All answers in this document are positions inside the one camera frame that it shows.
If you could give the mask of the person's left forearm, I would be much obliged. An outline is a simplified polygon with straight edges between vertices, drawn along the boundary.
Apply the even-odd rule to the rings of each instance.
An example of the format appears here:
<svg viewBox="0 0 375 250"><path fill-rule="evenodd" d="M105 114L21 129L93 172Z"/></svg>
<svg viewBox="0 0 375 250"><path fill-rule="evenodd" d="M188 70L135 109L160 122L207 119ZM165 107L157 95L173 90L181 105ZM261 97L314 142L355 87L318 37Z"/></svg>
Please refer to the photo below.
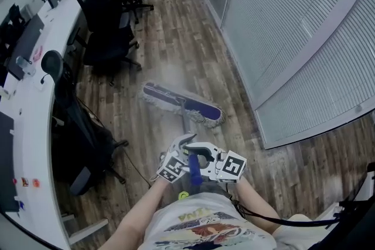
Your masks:
<svg viewBox="0 0 375 250"><path fill-rule="evenodd" d="M169 183L158 178L98 250L137 250Z"/></svg>

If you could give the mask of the purple dust mop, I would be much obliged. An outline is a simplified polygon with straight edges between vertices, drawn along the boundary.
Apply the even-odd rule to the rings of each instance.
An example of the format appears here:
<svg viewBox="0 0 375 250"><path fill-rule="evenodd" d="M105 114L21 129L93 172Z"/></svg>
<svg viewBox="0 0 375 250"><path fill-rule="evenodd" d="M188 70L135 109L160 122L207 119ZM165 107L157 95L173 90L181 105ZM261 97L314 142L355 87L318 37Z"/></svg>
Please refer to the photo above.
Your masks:
<svg viewBox="0 0 375 250"><path fill-rule="evenodd" d="M224 121L224 112L216 104L206 101L198 95L172 86L149 81L142 85L140 95L149 104L181 115L183 135L193 133L190 129L191 121L208 128L217 127ZM188 165L198 165L201 168L206 167L207 161L204 156L198 156L186 150L183 153L187 156ZM204 178L207 177L190 175L193 185L202 184Z"/></svg>

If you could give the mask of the white blinds glass partition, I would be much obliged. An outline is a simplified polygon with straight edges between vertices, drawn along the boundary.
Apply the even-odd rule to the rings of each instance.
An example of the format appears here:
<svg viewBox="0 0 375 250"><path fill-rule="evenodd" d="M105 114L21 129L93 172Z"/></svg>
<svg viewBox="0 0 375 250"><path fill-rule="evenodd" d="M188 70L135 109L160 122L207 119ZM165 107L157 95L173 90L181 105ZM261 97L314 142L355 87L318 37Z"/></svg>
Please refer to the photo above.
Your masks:
<svg viewBox="0 0 375 250"><path fill-rule="evenodd" d="M375 111L375 0L205 0L267 149Z"/></svg>

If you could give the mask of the clear plastic bottle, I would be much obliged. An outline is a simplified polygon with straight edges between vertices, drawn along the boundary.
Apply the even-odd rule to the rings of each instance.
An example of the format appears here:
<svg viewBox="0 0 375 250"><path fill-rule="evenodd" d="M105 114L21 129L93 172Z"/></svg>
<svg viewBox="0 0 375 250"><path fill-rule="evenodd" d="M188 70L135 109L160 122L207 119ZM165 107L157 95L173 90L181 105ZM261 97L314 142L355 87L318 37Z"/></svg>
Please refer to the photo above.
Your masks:
<svg viewBox="0 0 375 250"><path fill-rule="evenodd" d="M24 75L28 77L33 77L35 75L36 69L31 61L26 60L22 56L18 56L16 58L16 64L22 69Z"/></svg>

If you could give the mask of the long white desk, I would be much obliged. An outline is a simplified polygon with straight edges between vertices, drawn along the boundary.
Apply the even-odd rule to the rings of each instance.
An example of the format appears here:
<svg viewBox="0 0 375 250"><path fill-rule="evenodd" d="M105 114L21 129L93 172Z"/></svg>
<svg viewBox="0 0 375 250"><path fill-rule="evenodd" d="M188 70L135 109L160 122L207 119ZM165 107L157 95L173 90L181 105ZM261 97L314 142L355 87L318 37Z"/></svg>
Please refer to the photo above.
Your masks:
<svg viewBox="0 0 375 250"><path fill-rule="evenodd" d="M54 82L41 68L42 57L49 50L62 56L68 38L81 14L77 0L61 0L54 9L42 8L38 13L44 28L36 42L31 61L36 69L33 77L18 81L9 76L5 88L11 92L9 99L0 101L0 112L11 117L13 128L13 168L19 204L18 213L8 213L23 230L61 250L71 250L71 245L89 236L108 221L102 219L83 230L68 236L59 210L52 172L51 127L54 103ZM40 46L43 54L33 62L33 54ZM23 187L21 178L28 180ZM40 187L33 187L38 179Z"/></svg>

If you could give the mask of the black monitor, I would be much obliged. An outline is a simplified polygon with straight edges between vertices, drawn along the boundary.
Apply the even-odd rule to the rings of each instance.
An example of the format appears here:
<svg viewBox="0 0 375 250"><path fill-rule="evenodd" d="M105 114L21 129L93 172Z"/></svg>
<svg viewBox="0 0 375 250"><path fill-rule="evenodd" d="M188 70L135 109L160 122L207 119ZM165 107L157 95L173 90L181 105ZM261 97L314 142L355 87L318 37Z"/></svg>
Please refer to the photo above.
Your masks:
<svg viewBox="0 0 375 250"><path fill-rule="evenodd" d="M19 204L13 168L13 128L11 117L0 112L0 212L18 213Z"/></svg>
<svg viewBox="0 0 375 250"><path fill-rule="evenodd" d="M23 79L24 73L16 64L16 58L22 56L26 60L31 61L32 52L44 26L39 15L33 16L15 45L6 69L8 73L13 75L18 81Z"/></svg>

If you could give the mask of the printed white t-shirt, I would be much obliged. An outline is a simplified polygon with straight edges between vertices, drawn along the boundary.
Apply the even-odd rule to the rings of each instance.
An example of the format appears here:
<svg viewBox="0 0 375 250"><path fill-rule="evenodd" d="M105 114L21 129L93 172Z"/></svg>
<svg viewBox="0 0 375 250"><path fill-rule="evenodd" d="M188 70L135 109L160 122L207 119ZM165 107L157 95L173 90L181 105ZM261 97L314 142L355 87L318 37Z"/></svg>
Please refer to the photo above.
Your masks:
<svg viewBox="0 0 375 250"><path fill-rule="evenodd" d="M323 227L280 226L273 234L247 221L222 195L200 193L158 210L138 250L308 250Z"/></svg>

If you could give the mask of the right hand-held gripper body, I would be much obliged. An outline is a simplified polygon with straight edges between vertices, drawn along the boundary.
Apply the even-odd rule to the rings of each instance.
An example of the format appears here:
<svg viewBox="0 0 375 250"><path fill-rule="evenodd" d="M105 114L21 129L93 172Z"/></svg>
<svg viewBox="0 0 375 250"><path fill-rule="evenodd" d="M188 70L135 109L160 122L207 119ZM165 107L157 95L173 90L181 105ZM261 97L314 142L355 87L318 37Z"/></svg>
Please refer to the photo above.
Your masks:
<svg viewBox="0 0 375 250"><path fill-rule="evenodd" d="M217 148L217 158L214 162L208 162L205 168L208 168L210 181L219 183L238 183L246 168L247 159L233 151L225 152Z"/></svg>

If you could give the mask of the person's dark trousers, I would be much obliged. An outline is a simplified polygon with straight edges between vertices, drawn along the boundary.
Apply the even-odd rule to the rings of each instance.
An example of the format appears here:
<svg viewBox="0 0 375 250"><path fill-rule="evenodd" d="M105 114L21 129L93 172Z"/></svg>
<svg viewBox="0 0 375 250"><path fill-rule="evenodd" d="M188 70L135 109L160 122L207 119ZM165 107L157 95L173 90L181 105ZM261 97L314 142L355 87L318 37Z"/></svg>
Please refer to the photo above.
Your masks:
<svg viewBox="0 0 375 250"><path fill-rule="evenodd" d="M188 191L190 196L199 194L199 193L214 193L214 194L220 194L222 196L225 196L228 199L232 198L232 195L228 191L227 184L218 183L216 181L204 181L199 186L190 185L184 191Z"/></svg>

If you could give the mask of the person's right forearm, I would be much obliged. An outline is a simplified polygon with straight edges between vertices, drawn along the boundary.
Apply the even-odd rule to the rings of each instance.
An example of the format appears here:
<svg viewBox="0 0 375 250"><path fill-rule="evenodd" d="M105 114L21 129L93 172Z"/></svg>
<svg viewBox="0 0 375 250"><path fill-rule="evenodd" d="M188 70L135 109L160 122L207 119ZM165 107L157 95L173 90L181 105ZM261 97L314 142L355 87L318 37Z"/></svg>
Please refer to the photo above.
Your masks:
<svg viewBox="0 0 375 250"><path fill-rule="evenodd" d="M235 186L241 204L248 210L265 217L279 219L278 213L252 187L245 177L242 177ZM273 234L278 224L259 217L249 216L251 222L262 230Z"/></svg>

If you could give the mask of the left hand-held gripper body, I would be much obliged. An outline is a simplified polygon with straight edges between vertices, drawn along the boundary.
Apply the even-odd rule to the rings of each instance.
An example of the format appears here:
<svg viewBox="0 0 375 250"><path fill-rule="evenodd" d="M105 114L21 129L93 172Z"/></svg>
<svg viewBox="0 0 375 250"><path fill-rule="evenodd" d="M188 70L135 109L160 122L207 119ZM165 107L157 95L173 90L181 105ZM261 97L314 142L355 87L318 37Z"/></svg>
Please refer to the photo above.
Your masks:
<svg viewBox="0 0 375 250"><path fill-rule="evenodd" d="M188 166L187 163L187 156L183 153L180 146L171 145L166 152L160 154L156 175L170 183L174 183L186 173L183 168Z"/></svg>

